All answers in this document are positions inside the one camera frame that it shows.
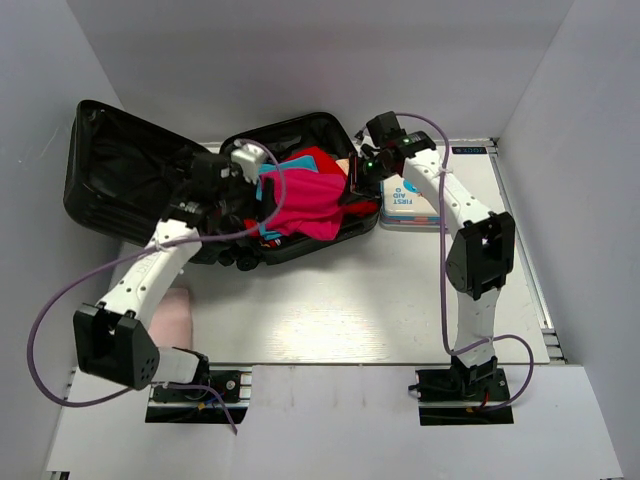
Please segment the red polo shirt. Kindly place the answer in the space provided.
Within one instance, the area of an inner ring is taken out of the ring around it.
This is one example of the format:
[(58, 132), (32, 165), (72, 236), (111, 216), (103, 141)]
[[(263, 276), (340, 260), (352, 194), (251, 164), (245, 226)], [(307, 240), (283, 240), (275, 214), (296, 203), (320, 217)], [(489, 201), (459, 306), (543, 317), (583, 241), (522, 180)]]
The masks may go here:
[[(335, 159), (333, 159), (329, 154), (321, 150), (320, 148), (314, 146), (309, 147), (301, 152), (289, 157), (286, 161), (280, 164), (281, 170), (284, 172), (285, 169), (293, 169), (293, 168), (302, 168), (308, 169), (314, 172), (319, 173), (329, 173), (329, 174), (343, 174), (340, 168), (336, 165)], [(260, 169), (259, 179), (257, 182), (256, 188), (256, 198), (260, 199), (261, 194), (261, 180), (266, 177), (272, 177), (275, 181), (275, 198), (276, 200), (280, 198), (282, 193), (286, 194), (286, 187), (284, 185), (285, 178), (281, 179), (276, 167), (272, 164), (263, 164)], [(343, 219), (348, 215), (354, 215), (356, 217), (364, 217), (369, 214), (373, 214), (379, 210), (378, 203), (374, 200), (369, 199), (358, 199), (351, 204), (339, 205), (342, 207), (343, 211)], [(289, 237), (282, 236), (279, 234), (275, 234), (273, 236), (265, 236), (260, 233), (259, 230), (252, 234), (254, 238), (260, 237), (266, 242), (271, 242), (273, 244), (278, 243), (278, 239), (281, 237)]]

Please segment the orange patterned white pouch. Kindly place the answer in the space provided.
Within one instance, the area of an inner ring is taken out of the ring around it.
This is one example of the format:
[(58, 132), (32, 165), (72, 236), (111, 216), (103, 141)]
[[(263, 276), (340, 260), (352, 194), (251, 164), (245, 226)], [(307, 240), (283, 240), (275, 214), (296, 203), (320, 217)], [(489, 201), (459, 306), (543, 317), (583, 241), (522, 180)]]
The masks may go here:
[(349, 175), (350, 171), (350, 160), (349, 159), (339, 159), (335, 161), (336, 165), (340, 168), (345, 177)]

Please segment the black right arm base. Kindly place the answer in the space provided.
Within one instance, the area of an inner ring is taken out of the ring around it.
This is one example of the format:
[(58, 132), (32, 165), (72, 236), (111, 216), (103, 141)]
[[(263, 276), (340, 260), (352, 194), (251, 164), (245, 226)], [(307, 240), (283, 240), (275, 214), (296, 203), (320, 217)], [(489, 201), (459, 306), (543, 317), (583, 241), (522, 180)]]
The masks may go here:
[(511, 406), (493, 410), (510, 399), (505, 372), (470, 387), (452, 369), (423, 369), (407, 387), (418, 402), (421, 426), (489, 426), (514, 423)]

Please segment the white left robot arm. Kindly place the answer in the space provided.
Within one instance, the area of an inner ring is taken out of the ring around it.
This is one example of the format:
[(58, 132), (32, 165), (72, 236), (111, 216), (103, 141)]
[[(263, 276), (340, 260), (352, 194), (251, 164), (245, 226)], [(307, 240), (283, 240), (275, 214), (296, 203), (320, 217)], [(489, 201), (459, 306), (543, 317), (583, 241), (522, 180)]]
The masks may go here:
[(256, 184), (263, 163), (278, 160), (266, 146), (241, 140), (228, 155), (208, 154), (192, 163), (192, 177), (170, 197), (143, 250), (95, 304), (73, 316), (80, 370), (132, 390), (177, 386), (199, 399), (211, 387), (206, 356), (190, 348), (160, 346), (149, 330), (167, 291), (206, 243), (238, 240), (246, 231), (222, 233), (232, 214), (233, 181)]

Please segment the black hard-shell suitcase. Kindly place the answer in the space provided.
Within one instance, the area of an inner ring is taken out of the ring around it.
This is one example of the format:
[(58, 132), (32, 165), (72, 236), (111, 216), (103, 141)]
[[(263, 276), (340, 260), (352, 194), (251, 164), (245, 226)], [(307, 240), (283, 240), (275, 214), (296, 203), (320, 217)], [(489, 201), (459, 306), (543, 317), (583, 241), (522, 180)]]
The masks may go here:
[[(195, 154), (228, 155), (236, 140), (255, 141), (267, 147), (280, 164), (309, 147), (318, 147), (333, 159), (357, 153), (337, 118), (316, 112), (248, 130), (226, 139), (217, 151), (113, 106), (84, 100), (72, 125), (63, 204), (77, 223), (136, 245), (146, 245), (169, 203), (173, 191), (186, 179)], [(336, 239), (314, 240), (302, 234), (281, 237), (277, 244), (252, 234), (271, 222), (284, 205), (285, 193), (275, 210), (262, 210), (255, 196), (254, 213), (244, 221), (247, 236), (232, 241), (206, 243), (194, 256), (198, 264), (235, 266), (250, 271), (260, 264), (284, 263), (369, 232), (381, 209), (381, 186), (376, 195), (345, 195), (341, 205), (358, 199), (374, 200), (379, 210), (364, 217), (348, 215)]]

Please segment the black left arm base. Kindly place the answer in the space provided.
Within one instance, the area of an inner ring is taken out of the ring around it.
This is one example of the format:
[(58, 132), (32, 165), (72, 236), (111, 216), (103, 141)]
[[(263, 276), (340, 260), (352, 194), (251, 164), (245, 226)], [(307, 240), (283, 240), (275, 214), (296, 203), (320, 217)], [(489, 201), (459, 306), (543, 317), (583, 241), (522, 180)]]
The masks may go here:
[[(252, 368), (211, 366), (204, 384), (214, 389), (226, 405), (233, 423), (244, 420), (250, 403)], [(228, 424), (216, 395), (203, 387), (153, 386), (147, 402), (145, 422), (149, 424)]]

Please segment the pink towel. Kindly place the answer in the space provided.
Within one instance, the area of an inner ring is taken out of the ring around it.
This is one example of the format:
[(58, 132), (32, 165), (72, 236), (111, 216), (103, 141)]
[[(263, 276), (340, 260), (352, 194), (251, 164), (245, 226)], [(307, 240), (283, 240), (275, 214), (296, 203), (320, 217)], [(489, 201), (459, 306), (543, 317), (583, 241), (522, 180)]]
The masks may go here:
[(152, 317), (149, 335), (158, 347), (192, 348), (193, 318), (188, 289), (171, 288), (166, 292)]

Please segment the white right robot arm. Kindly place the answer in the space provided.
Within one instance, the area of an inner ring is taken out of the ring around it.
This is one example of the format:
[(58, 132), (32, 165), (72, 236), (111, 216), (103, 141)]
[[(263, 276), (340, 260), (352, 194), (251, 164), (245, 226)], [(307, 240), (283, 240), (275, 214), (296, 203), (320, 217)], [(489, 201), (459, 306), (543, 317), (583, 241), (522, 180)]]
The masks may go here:
[(423, 131), (408, 133), (402, 113), (388, 111), (355, 135), (361, 157), (351, 166), (360, 188), (397, 174), (408, 181), (439, 217), (439, 293), (442, 343), (455, 369), (453, 390), (472, 399), (484, 391), (497, 368), (495, 310), (513, 270), (515, 220), (496, 213), (454, 175), (448, 138), (443, 154)]

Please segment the first aid tin box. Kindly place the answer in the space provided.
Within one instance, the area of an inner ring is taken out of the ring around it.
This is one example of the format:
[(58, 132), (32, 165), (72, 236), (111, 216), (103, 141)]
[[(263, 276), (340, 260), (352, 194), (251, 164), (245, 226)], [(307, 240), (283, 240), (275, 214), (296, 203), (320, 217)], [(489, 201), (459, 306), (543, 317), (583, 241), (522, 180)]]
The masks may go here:
[(439, 216), (407, 180), (394, 175), (381, 182), (380, 224), (388, 230), (437, 231)]

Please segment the magenta garment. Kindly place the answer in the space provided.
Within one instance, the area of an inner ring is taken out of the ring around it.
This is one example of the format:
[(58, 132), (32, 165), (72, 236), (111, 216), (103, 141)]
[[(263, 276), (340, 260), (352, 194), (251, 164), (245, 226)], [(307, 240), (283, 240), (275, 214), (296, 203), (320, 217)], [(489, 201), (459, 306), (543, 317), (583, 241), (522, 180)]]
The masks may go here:
[(286, 195), (278, 215), (259, 229), (265, 236), (295, 233), (319, 241), (334, 240), (343, 219), (339, 199), (346, 177), (308, 169), (284, 170)]

